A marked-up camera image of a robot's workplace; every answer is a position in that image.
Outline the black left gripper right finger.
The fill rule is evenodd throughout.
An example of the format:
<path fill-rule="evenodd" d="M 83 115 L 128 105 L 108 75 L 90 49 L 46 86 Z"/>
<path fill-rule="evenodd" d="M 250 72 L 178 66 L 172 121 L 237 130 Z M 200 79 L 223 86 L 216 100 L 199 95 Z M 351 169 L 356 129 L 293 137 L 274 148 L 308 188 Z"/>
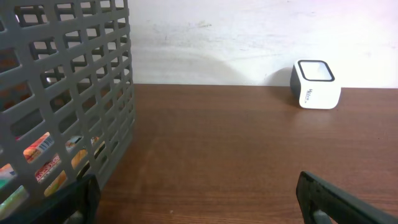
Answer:
<path fill-rule="evenodd" d="M 396 217 L 370 206 L 307 171 L 300 173 L 296 196 L 305 224 L 397 223 Z"/>

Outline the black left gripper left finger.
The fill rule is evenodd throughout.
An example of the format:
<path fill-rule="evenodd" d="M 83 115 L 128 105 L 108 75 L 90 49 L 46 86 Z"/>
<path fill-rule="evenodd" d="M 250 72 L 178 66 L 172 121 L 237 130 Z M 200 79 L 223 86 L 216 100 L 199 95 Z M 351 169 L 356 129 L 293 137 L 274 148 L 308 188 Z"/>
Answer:
<path fill-rule="evenodd" d="M 101 190 L 93 174 L 1 220 L 1 224 L 94 223 Z"/>

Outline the yellow snack chip bag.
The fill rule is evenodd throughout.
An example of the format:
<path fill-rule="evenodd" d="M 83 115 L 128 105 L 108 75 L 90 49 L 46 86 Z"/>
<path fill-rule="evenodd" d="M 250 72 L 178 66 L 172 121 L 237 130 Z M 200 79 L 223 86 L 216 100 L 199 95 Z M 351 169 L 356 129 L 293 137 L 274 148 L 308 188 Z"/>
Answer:
<path fill-rule="evenodd" d="M 67 151 L 71 151 L 80 142 L 82 136 L 72 136 L 66 143 Z M 32 143 L 23 152 L 23 155 L 28 163 L 33 162 L 38 158 L 41 153 L 47 150 L 53 144 L 53 139 L 49 132 L 45 133 L 42 137 Z M 88 154 L 86 147 L 83 146 L 73 157 L 71 165 L 75 168 L 83 158 Z M 46 162 L 39 170 L 35 172 L 35 178 L 38 183 L 43 182 L 53 170 L 61 164 L 61 159 L 58 154 Z M 3 188 L 11 179 L 16 176 L 15 170 L 10 164 L 6 164 L 1 168 L 1 188 Z M 55 178 L 55 180 L 44 190 L 46 197 L 54 194 L 67 180 L 65 171 Z M 23 186 L 20 186 L 15 192 L 10 194 L 5 201 L 1 203 L 1 219 L 8 217 L 15 209 L 17 209 L 22 202 L 29 197 L 29 194 Z"/>

